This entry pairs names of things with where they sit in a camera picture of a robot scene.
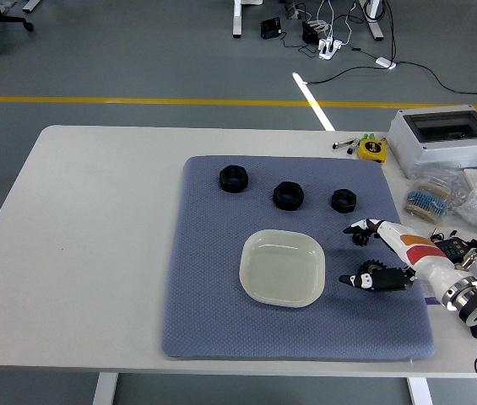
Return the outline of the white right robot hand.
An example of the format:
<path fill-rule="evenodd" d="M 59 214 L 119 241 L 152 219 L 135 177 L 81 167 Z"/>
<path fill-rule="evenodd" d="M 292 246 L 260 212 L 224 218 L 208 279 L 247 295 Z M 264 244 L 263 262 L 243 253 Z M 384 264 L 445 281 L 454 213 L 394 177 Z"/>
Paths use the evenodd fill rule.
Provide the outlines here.
<path fill-rule="evenodd" d="M 406 265 L 388 268 L 381 262 L 362 263 L 356 275 L 342 275 L 341 283 L 373 292 L 408 289 L 416 279 L 428 282 L 437 301 L 448 305 L 467 288 L 477 288 L 477 279 L 458 270 L 446 254 L 414 229 L 380 219 L 362 219 L 344 229 L 353 243 L 364 246 L 374 236 L 381 239 Z"/>

